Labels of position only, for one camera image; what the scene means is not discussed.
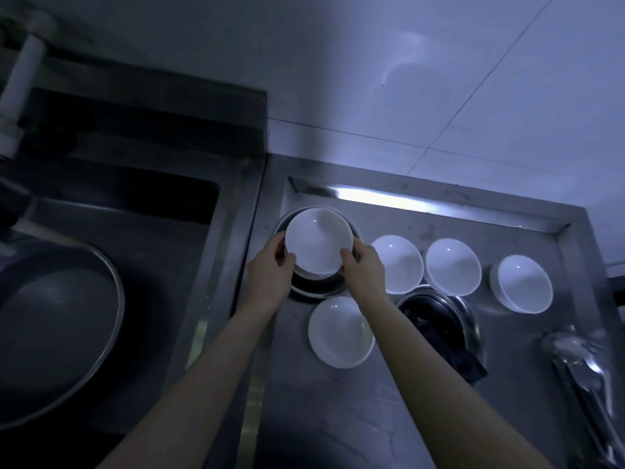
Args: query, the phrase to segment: white bowl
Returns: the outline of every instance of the white bowl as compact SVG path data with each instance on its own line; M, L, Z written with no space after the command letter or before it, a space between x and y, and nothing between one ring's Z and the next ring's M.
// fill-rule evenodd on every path
M308 339L317 357L336 368L364 362L376 341L358 305L347 296L319 303L308 321Z
M490 282L499 302L517 313L542 313L553 300L549 275L523 255L510 255L497 263L491 269Z
M473 250L460 240L440 239L425 254L426 281L446 296L465 296L482 281L482 267Z
M315 275L314 273L308 273L306 270L302 270L297 265L295 265L294 272L297 275L300 275L302 278L310 279L313 281L319 281L320 279L329 278L334 275L334 273L328 273L326 275Z
M386 292L406 294L423 278L423 259L416 246L398 235L384 235L371 244L386 271Z
M301 271L317 279L339 271L340 249L353 247L354 235L347 220L323 207L300 212L286 228L286 250L297 256L296 265Z

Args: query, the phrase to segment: wall tile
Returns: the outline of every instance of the wall tile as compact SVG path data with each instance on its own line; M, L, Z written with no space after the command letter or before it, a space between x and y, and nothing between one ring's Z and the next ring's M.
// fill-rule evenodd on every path
M59 17L65 47L267 91L275 119L422 146L547 2L28 1Z
M269 121L269 151L383 173L405 174L425 149L322 128Z
M625 0L553 0L433 147L567 174L625 174Z

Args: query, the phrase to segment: stainless steel counter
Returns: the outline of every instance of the stainless steel counter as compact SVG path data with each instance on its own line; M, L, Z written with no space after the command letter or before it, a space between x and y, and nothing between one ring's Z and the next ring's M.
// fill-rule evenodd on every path
M618 314L583 209L271 156L248 260L279 218L302 206L338 209L367 243L397 234L422 252L442 237L470 245L484 278L466 301L482 333L490 374L476 390L551 464L566 467L572 441L557 379L539 350L543 332L574 324L611 347L618 357L615 369L625 375ZM514 253L533 258L551 277L554 301L543 314L512 313L489 289L490 266ZM315 356L307 327L317 303L292 293L263 336L252 366L237 467L433 467L377 347L351 370L328 367ZM622 415L621 380L614 385L616 413Z

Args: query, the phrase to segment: hand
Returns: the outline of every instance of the hand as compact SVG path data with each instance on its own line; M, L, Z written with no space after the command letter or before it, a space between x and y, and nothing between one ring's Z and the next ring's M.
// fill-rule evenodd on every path
M247 264L247 300L253 308L271 315L277 311L291 291L295 254L285 252L285 233L269 239L254 260Z
M357 237L354 237L354 249L360 255L359 262L354 259L351 250L343 248L340 251L343 260L340 273L345 277L352 297L359 305L367 301L388 299L384 284L384 265L376 249L363 244Z

